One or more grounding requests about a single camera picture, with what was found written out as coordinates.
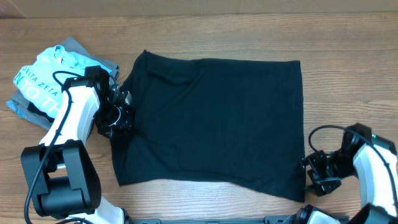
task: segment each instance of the folded garment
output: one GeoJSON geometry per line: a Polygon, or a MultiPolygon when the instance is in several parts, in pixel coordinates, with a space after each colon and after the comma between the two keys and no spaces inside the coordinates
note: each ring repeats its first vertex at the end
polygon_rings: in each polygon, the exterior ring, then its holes
{"type": "MultiPolygon", "coordinates": [[[[104,65],[106,68],[108,68],[107,71],[110,71],[111,76],[113,76],[115,79],[117,79],[117,77],[119,76],[118,64],[110,60],[95,57],[89,54],[87,50],[83,46],[81,46],[73,37],[68,37],[61,43],[61,45],[65,48],[67,52],[72,52],[72,54],[75,55],[83,55],[104,65]]],[[[53,118],[48,117],[46,113],[39,110],[29,100],[25,99],[19,90],[17,90],[13,94],[11,99],[7,102],[7,105],[10,109],[14,110],[21,118],[25,118],[30,122],[38,124],[45,129],[50,129],[53,118]]]]}
{"type": "Polygon", "coordinates": [[[130,133],[111,138],[120,185],[228,181],[304,202],[300,62],[176,60],[144,51],[120,88],[130,133]]]}

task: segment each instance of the cable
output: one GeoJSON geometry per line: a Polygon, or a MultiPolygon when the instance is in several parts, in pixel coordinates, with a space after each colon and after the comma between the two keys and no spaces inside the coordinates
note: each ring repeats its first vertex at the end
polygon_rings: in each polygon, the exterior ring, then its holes
{"type": "MultiPolygon", "coordinates": [[[[54,80],[55,80],[60,86],[62,86],[62,83],[61,83],[61,82],[58,80],[58,78],[56,78],[56,76],[55,76],[55,75],[58,74],[58,73],[66,73],[66,74],[69,74],[69,75],[75,75],[75,76],[80,77],[80,75],[78,75],[78,74],[76,74],[76,73],[72,73],[72,72],[66,72],[66,71],[57,71],[57,72],[54,72],[54,73],[52,74],[52,76],[53,76],[54,80]]],[[[34,176],[34,178],[33,178],[32,184],[30,185],[29,191],[28,191],[28,193],[27,193],[27,195],[26,195],[25,207],[24,207],[24,218],[25,218],[25,222],[28,223],[28,224],[32,224],[32,222],[30,221],[30,218],[29,218],[29,203],[30,203],[30,200],[31,200],[31,198],[32,198],[33,190],[34,190],[34,188],[35,188],[35,186],[36,186],[37,180],[39,179],[40,171],[43,169],[43,166],[44,166],[44,164],[45,164],[45,161],[47,160],[47,157],[49,156],[50,152],[52,152],[52,148],[53,148],[55,142],[57,141],[57,138],[58,138],[59,135],[61,134],[62,127],[63,127],[63,125],[65,124],[65,121],[67,120],[68,114],[69,114],[69,112],[70,112],[70,108],[72,107],[72,96],[71,96],[69,90],[65,90],[65,92],[67,93],[68,99],[69,99],[69,100],[68,100],[68,107],[67,107],[67,110],[66,110],[65,115],[63,116],[63,118],[62,118],[62,120],[61,120],[60,126],[59,126],[58,129],[55,131],[55,136],[54,136],[54,138],[52,139],[50,145],[49,145],[49,146],[46,148],[46,150],[45,150],[44,156],[43,156],[43,158],[42,158],[42,160],[41,160],[41,162],[40,162],[40,164],[39,164],[39,167],[37,168],[37,171],[36,171],[36,174],[35,174],[35,176],[34,176]]]]}
{"type": "Polygon", "coordinates": [[[94,224],[88,220],[86,220],[85,218],[70,218],[67,220],[62,220],[60,222],[57,222],[56,224],[64,224],[64,223],[70,223],[70,222],[80,222],[80,223],[86,223],[86,224],[94,224]]]}
{"type": "Polygon", "coordinates": [[[355,136],[357,136],[358,138],[360,138],[362,141],[364,141],[368,146],[370,146],[370,148],[373,149],[373,151],[380,157],[381,161],[383,162],[384,166],[387,169],[388,172],[388,176],[390,178],[390,183],[391,183],[391,187],[392,187],[392,195],[394,197],[394,205],[396,208],[396,212],[398,214],[398,196],[397,196],[397,189],[396,189],[396,185],[394,183],[394,177],[392,175],[391,169],[390,169],[390,165],[389,163],[383,158],[383,156],[380,154],[380,152],[373,146],[372,142],[367,140],[364,136],[362,136],[361,134],[357,133],[356,131],[353,131],[351,129],[348,128],[344,128],[341,126],[337,126],[337,125],[323,125],[323,126],[319,126],[317,128],[315,128],[314,130],[311,131],[310,135],[308,136],[308,143],[310,145],[310,147],[315,151],[318,152],[318,150],[316,150],[311,143],[311,137],[312,135],[317,132],[318,130],[321,129],[325,129],[325,128],[335,128],[335,129],[340,129],[343,131],[346,131],[348,133],[354,134],[355,136]]]}

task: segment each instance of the wood grain surface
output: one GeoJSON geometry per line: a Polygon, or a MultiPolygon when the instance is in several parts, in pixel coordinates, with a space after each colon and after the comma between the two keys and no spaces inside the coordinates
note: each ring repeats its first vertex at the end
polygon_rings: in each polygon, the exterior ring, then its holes
{"type": "MultiPolygon", "coordinates": [[[[305,138],[319,125],[360,122],[398,142],[398,13],[2,19],[0,222],[24,222],[27,184],[20,155],[46,133],[7,108],[5,102],[16,91],[12,79],[68,35],[92,54],[120,64],[121,82],[144,49],[181,59],[300,60],[305,138]]],[[[320,149],[337,150],[341,132],[320,131],[313,141],[320,149]]],[[[295,213],[305,205],[229,183],[153,180],[120,187],[109,141],[94,134],[86,147],[103,195],[133,218],[254,218],[295,213]]],[[[348,178],[332,194],[306,199],[328,212],[352,216],[360,208],[358,180],[348,178]]],[[[30,216],[34,223],[53,223],[37,216],[33,206],[30,216]]]]}

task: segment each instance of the gray cloth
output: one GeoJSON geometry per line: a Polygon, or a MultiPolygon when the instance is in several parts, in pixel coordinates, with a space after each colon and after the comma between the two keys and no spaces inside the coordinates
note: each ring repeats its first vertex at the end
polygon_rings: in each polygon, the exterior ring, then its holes
{"type": "MultiPolygon", "coordinates": [[[[78,54],[84,55],[88,58],[96,60],[99,63],[102,63],[104,66],[112,70],[111,76],[114,79],[117,79],[119,76],[119,65],[103,58],[96,57],[87,52],[87,50],[80,45],[72,36],[69,36],[66,40],[64,40],[60,45],[62,45],[66,51],[68,52],[76,52],[78,54]]],[[[34,124],[37,124],[44,129],[49,130],[51,128],[52,123],[48,121],[48,119],[44,116],[41,116],[36,113],[30,112],[27,108],[29,106],[30,101],[25,99],[22,93],[17,90],[9,101],[7,101],[7,106],[16,112],[18,116],[24,118],[34,124]]]]}

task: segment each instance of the black cable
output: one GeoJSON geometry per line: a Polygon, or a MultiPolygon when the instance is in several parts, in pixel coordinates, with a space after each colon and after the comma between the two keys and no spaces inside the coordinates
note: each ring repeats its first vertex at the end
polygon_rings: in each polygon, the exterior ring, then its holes
{"type": "Polygon", "coordinates": [[[84,218],[70,218],[67,220],[62,220],[60,222],[57,222],[56,224],[64,224],[64,223],[70,223],[70,222],[80,222],[80,223],[86,223],[86,224],[94,224],[84,218]]]}
{"type": "MultiPolygon", "coordinates": [[[[61,82],[56,78],[56,76],[55,76],[55,75],[58,74],[58,73],[66,73],[66,74],[69,74],[69,75],[75,75],[75,76],[80,77],[80,75],[78,75],[78,74],[76,74],[76,73],[72,73],[72,72],[66,72],[66,71],[57,71],[57,72],[54,72],[54,73],[52,74],[52,76],[53,76],[54,80],[55,80],[60,86],[62,86],[62,83],[61,83],[61,82]]],[[[57,138],[58,138],[59,135],[61,134],[62,127],[63,127],[63,125],[65,124],[65,121],[67,120],[68,114],[69,114],[69,112],[70,112],[70,108],[72,107],[72,96],[71,96],[69,90],[65,90],[65,92],[67,93],[68,99],[69,99],[67,110],[66,110],[65,115],[63,116],[63,118],[62,118],[62,120],[61,120],[60,126],[59,126],[58,129],[55,131],[55,136],[54,136],[54,138],[52,139],[50,145],[49,145],[49,146],[46,148],[46,150],[45,150],[44,156],[43,156],[43,158],[42,158],[42,160],[41,160],[41,162],[40,162],[40,164],[39,164],[39,167],[37,168],[37,171],[36,171],[36,174],[35,174],[35,176],[34,176],[34,178],[33,178],[32,184],[30,185],[29,191],[28,191],[28,193],[27,193],[27,195],[26,195],[25,207],[24,207],[24,218],[25,218],[25,222],[28,223],[28,224],[32,224],[32,222],[30,221],[30,218],[29,218],[29,203],[30,203],[30,200],[31,200],[31,198],[32,198],[33,190],[34,190],[34,188],[35,188],[35,186],[36,186],[37,180],[39,179],[40,171],[43,169],[44,163],[45,163],[45,161],[47,160],[47,157],[49,156],[50,152],[52,152],[52,147],[54,146],[55,142],[57,141],[57,138]]]]}
{"type": "Polygon", "coordinates": [[[348,133],[354,134],[355,136],[357,136],[358,138],[360,138],[362,141],[364,141],[368,146],[370,146],[373,151],[380,157],[381,161],[383,162],[384,166],[387,169],[388,172],[388,176],[390,178],[390,183],[391,183],[391,187],[392,187],[392,195],[394,197],[394,205],[396,208],[396,212],[398,214],[398,196],[397,196],[397,189],[396,189],[396,185],[394,183],[394,176],[392,175],[391,169],[390,169],[390,164],[383,158],[383,156],[380,154],[380,152],[373,146],[372,142],[367,140],[364,136],[362,136],[361,134],[357,133],[356,131],[353,131],[351,129],[348,128],[344,128],[341,126],[337,126],[337,125],[323,125],[320,127],[315,128],[314,130],[311,131],[310,135],[308,136],[308,143],[310,145],[310,147],[315,151],[318,152],[318,150],[316,150],[312,144],[311,144],[311,137],[312,135],[317,132],[320,129],[325,129],[325,128],[335,128],[335,129],[340,129],[343,131],[346,131],[348,133]]]}

